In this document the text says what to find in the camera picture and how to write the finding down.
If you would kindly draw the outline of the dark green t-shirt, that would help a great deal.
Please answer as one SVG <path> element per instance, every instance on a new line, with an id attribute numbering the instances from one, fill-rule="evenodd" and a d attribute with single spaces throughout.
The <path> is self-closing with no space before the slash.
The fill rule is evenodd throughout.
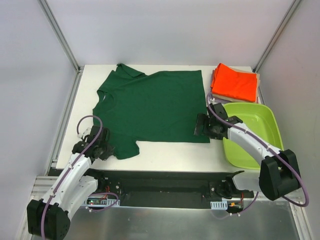
<path id="1" fill-rule="evenodd" d="M 109 129 L 119 160 L 139 155 L 137 142 L 210 142 L 194 134 L 197 115 L 207 113 L 201 70 L 147 75 L 120 63 L 96 93 L 92 113 Z"/>

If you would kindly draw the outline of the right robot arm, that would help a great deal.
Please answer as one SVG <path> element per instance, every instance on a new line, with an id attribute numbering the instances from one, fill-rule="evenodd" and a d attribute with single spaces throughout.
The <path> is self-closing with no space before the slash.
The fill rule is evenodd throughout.
<path id="1" fill-rule="evenodd" d="M 259 166 L 258 172 L 237 171 L 225 179 L 225 192 L 237 197 L 243 190 L 261 192 L 270 200 L 305 190 L 295 153 L 282 150 L 258 136 L 240 117 L 229 116 L 221 103 L 210 104 L 208 114 L 199 113 L 194 135 L 228 140 L 243 149 Z"/>

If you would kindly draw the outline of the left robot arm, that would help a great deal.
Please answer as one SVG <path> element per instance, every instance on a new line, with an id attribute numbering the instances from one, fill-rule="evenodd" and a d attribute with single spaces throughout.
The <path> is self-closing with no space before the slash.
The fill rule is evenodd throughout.
<path id="1" fill-rule="evenodd" d="M 108 181 L 104 173 L 92 168 L 95 160 L 107 160 L 114 153 L 110 131 L 94 125 L 89 134 L 73 146 L 63 171 L 39 200 L 27 205 L 28 233 L 45 240 L 63 240 L 71 220 L 92 194 L 104 195 Z"/>

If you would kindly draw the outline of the lime green plastic tray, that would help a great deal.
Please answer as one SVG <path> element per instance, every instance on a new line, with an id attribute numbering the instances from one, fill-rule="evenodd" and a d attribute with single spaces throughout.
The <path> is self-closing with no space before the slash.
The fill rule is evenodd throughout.
<path id="1" fill-rule="evenodd" d="M 257 103 L 234 102 L 224 105 L 229 117 L 237 116 L 246 126 L 262 140 L 283 150 L 282 137 L 272 110 Z M 229 139 L 223 139 L 226 160 L 233 166 L 259 170 L 259 164 L 239 145 Z"/>

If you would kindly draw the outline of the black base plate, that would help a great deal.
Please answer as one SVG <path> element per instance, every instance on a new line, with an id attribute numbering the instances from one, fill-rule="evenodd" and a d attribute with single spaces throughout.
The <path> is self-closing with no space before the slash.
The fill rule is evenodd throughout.
<path id="1" fill-rule="evenodd" d="M 227 192 L 229 172 L 172 172 L 88 169 L 98 178 L 97 193 L 109 191 L 122 207 L 209 209 Z"/>

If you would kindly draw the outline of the left aluminium frame post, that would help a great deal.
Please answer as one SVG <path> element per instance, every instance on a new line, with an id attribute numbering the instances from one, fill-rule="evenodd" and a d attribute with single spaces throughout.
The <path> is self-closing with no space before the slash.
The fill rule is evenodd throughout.
<path id="1" fill-rule="evenodd" d="M 67 56 L 69 62 L 71 63 L 73 69 L 76 73 L 81 71 L 81 66 L 79 65 L 76 57 L 54 15 L 53 10 L 51 9 L 47 0 L 37 0 L 38 4 L 40 5 L 49 25 L 51 26 L 58 42 L 60 43 L 65 55 Z"/>

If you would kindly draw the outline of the aluminium frame post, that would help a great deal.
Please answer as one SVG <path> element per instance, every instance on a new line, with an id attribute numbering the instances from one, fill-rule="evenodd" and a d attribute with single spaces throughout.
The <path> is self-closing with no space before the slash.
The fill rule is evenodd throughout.
<path id="1" fill-rule="evenodd" d="M 263 66 L 264 62 L 270 55 L 271 51 L 275 47 L 276 43 L 280 39 L 281 35 L 285 31 L 286 27 L 288 26 L 289 22 L 293 18 L 294 14 L 300 7 L 303 0 L 293 0 L 287 9 L 286 13 L 284 14 L 282 20 L 280 21 L 278 27 L 276 28 L 275 32 L 273 33 L 271 39 L 269 40 L 266 48 L 262 52 L 262 55 L 260 56 L 259 60 L 257 61 L 256 65 L 252 69 L 254 73 L 257 73 L 261 67 Z"/>
<path id="2" fill-rule="evenodd" d="M 47 0 L 37 0 L 38 4 L 40 5 L 49 25 L 51 26 L 58 42 L 60 43 L 65 55 L 67 56 L 69 62 L 71 63 L 73 69 L 76 73 L 81 71 L 81 66 L 79 65 L 76 57 L 54 15 L 53 10 L 51 9 Z"/>

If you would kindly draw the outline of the right aluminium frame post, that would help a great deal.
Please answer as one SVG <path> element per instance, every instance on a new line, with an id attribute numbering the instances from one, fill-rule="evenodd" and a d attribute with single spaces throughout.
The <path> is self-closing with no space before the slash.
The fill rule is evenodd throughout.
<path id="1" fill-rule="evenodd" d="M 275 47 L 276 43 L 280 39 L 281 35 L 285 31 L 286 27 L 288 26 L 289 22 L 293 18 L 294 14 L 300 7 L 303 0 L 293 0 L 287 9 L 286 13 L 284 14 L 282 20 L 280 21 L 278 27 L 276 28 L 275 32 L 273 33 L 271 39 L 269 40 L 266 48 L 262 52 L 262 55 L 260 56 L 259 60 L 257 61 L 256 65 L 252 69 L 254 73 L 257 73 L 261 67 L 263 66 L 264 62 L 270 55 L 271 51 Z"/>

